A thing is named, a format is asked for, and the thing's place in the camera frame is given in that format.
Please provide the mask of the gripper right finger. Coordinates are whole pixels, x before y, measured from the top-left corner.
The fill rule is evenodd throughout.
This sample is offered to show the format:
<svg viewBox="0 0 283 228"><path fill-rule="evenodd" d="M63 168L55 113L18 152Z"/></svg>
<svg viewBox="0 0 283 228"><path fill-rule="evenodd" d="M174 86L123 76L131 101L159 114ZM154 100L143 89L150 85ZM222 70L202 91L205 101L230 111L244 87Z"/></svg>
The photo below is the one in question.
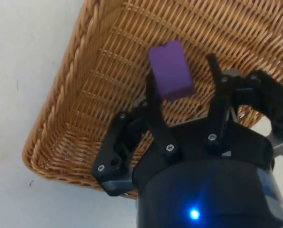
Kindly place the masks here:
<svg viewBox="0 0 283 228"><path fill-rule="evenodd" d="M271 123L268 140L275 156L283 156L283 85L262 70L246 77L223 73L215 54L206 56L215 83L207 115L205 145L212 154L226 149L226 137L231 122L237 120L240 106L250 106L264 114Z"/></svg>

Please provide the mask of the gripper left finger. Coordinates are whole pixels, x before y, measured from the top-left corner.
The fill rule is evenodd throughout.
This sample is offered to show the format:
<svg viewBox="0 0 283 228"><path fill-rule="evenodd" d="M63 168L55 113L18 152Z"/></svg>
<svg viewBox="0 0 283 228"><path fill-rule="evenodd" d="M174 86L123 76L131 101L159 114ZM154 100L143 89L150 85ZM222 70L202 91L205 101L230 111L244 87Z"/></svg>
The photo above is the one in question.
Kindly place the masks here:
<svg viewBox="0 0 283 228"><path fill-rule="evenodd" d="M129 112L112 119L92 165L91 174L109 196L141 190L152 177L180 161L179 145L165 123L161 96L153 72L146 77L146 96ZM134 152L143 135L150 132L154 141L137 165L131 169Z"/></svg>

